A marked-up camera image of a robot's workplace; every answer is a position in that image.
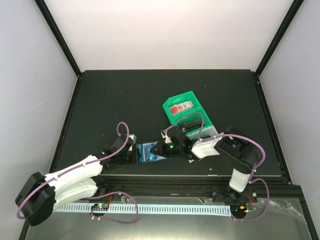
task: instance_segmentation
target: black table surface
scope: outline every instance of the black table surface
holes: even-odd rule
[[[266,160],[256,176],[281,171],[250,70],[87,70],[76,98],[54,171],[73,165],[117,138],[126,122],[138,143],[156,142],[170,125],[162,107],[172,96],[193,91],[221,133],[234,126],[259,142]],[[185,158],[131,164],[102,174],[155,176],[230,176],[233,167],[221,156],[189,163]]]

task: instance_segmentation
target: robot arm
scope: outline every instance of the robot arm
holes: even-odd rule
[[[113,145],[105,146],[72,166],[46,175],[41,175],[39,172],[32,174],[15,199],[18,207],[25,202],[21,207],[21,212],[30,225],[36,226],[42,223],[56,209],[65,204],[96,195],[100,186],[92,177],[98,176],[103,167],[123,161],[134,162],[137,159],[135,135],[129,136],[127,144],[119,153],[107,160],[99,161],[115,153],[124,143],[125,137],[119,136]],[[45,186],[30,197],[36,188],[46,182]]]
[[[262,159],[262,152],[257,146],[243,137],[236,129],[229,127],[218,136],[200,140],[189,139],[177,126],[162,135],[151,152],[164,157],[186,156],[189,160],[201,160],[208,156],[221,155],[231,161],[233,172],[230,188],[242,193],[252,176],[254,167]]]

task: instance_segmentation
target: black metal frame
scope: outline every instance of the black metal frame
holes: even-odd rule
[[[77,83],[72,95],[72,99],[67,111],[67,115],[63,124],[63,128],[58,140],[58,144],[53,156],[53,160],[50,166],[50,172],[53,170],[53,166],[58,162],[60,153],[62,150],[62,146],[64,144],[64,139],[66,137],[68,126],[70,123],[70,119],[73,113],[73,109],[77,100],[77,96],[79,93],[80,85],[82,82],[82,73],[79,69],[66,41],[64,40],[64,37],[62,36],[53,16],[51,15],[46,3],[44,0],[34,0],[39,7],[44,19],[46,20],[48,26],[53,32],[53,35],[55,36],[57,42],[59,43],[63,53],[65,54],[66,58],[68,59],[71,67],[73,68],[75,74],[78,76]],[[311,238],[313,240],[317,240],[318,235],[315,229],[315,226],[313,224],[305,197],[303,195],[302,189],[300,186],[292,185],[292,180],[289,174],[289,170],[280,146],[280,142],[277,136],[277,132],[268,108],[268,104],[262,89],[262,86],[260,84],[260,75],[265,69],[266,65],[268,64],[272,54],[276,50],[279,42],[281,41],[282,37],[284,36],[286,30],[288,29],[290,23],[292,22],[293,18],[295,17],[296,13],[298,12],[300,6],[302,5],[304,0],[294,0],[285,15],[278,31],[276,32],[274,38],[272,39],[272,42],[270,43],[266,53],[264,54],[258,68],[255,71],[255,86],[256,91],[258,93],[261,107],[263,109],[263,113],[268,125],[268,129],[271,135],[271,139],[273,142],[273,146],[277,155],[277,158],[279,160],[279,166],[282,172],[282,177],[265,177],[264,179],[268,182],[269,190],[270,190],[270,197],[271,198],[297,198],[299,199],[304,217],[307,222],[307,226],[309,229],[309,232],[311,234]],[[214,186],[218,185],[226,185],[228,184],[228,177],[217,177],[214,178],[212,181],[204,180],[201,181],[197,179],[196,184],[194,179],[191,178],[185,178],[183,181],[177,181],[176,179],[169,179],[166,180],[152,180],[148,179],[148,177],[135,177],[134,179],[130,179],[130,177],[122,178],[121,176],[106,176],[104,179],[107,179],[109,186],[115,190],[125,190],[128,193],[136,194],[136,195],[155,195],[160,194],[161,195],[170,195],[173,193],[180,192],[184,194],[193,194],[197,196],[204,196],[212,189]],[[253,184],[257,192],[259,193],[259,196],[266,197],[266,191],[263,184]],[[28,221],[25,221],[21,235],[19,240],[26,239],[27,232],[29,228]]]

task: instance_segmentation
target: cable tray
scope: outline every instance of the cable tray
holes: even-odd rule
[[[73,202],[58,208],[61,213],[90,213],[96,203]],[[108,210],[95,210],[94,213],[135,214],[134,204],[111,203]],[[223,205],[172,205],[172,204],[138,204],[139,214],[167,215],[214,215],[230,217],[230,206]]]

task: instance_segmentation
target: white wall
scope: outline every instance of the white wall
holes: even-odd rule
[[[0,6],[0,238],[16,240],[14,200],[48,172],[76,76],[33,0]]]
[[[294,184],[320,234],[320,1],[302,4],[261,75]]]
[[[46,0],[82,71],[255,71],[292,1]]]

